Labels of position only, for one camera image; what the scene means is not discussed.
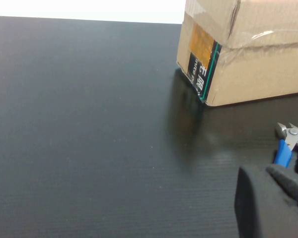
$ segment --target black desk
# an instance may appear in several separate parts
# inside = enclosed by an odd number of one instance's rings
[[[0,17],[0,237],[237,237],[241,164],[298,95],[207,108],[180,25]]]

